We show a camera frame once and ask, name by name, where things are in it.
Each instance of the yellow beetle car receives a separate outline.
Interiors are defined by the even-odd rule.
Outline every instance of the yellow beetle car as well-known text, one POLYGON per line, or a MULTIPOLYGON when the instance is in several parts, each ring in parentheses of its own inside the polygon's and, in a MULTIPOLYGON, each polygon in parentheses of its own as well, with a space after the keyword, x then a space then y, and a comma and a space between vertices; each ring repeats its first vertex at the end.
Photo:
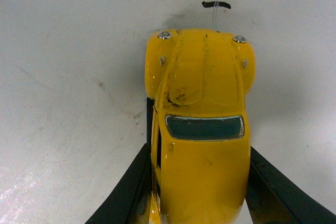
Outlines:
POLYGON ((245 95, 254 76, 253 49, 243 36, 184 29, 150 37, 153 224, 235 221, 249 173, 245 95))

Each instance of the rear window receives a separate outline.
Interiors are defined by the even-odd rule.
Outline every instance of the rear window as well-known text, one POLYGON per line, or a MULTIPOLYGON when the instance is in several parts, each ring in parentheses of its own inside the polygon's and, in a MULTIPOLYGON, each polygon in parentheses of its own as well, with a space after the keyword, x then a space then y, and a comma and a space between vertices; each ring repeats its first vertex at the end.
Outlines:
POLYGON ((241 138, 244 135, 244 123, 241 116, 184 118, 168 115, 166 124, 170 135, 182 140, 228 140, 241 138))

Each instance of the car window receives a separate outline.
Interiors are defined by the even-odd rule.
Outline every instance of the car window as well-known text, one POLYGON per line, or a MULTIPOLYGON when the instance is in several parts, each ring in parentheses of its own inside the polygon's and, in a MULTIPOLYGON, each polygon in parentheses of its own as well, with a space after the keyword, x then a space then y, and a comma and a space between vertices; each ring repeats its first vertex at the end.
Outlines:
POLYGON ((170 135, 182 140, 228 140, 244 135, 244 123, 241 116, 184 118, 168 115, 166 124, 170 135))

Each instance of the model car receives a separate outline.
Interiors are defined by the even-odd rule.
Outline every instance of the model car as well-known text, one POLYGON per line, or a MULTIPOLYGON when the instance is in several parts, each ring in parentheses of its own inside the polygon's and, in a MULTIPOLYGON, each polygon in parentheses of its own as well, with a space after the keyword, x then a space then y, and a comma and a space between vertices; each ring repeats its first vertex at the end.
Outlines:
POLYGON ((153 224, 235 221, 249 174, 245 95, 254 76, 253 49, 243 36, 184 29, 150 37, 153 224))

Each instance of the white surface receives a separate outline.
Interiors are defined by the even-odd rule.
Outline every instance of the white surface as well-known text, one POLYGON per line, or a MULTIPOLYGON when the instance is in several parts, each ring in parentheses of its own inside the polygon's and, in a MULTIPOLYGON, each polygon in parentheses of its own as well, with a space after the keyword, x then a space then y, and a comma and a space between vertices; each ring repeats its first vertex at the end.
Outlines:
POLYGON ((94 213, 145 142, 147 38, 190 27, 251 41, 253 146, 336 213, 336 0, 202 1, 0 0, 0 223, 94 213))

